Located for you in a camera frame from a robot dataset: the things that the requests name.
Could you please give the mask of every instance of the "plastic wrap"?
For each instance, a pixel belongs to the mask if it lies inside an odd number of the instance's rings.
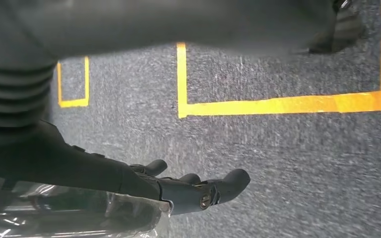
[[[0,238],[167,238],[166,202],[18,182],[0,189]]]

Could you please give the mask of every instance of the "black shoe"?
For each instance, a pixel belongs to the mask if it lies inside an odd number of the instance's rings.
[[[352,4],[352,0],[334,2],[336,22],[332,29],[317,35],[309,47],[309,53],[332,54],[357,42],[364,28],[358,13],[353,11]]]

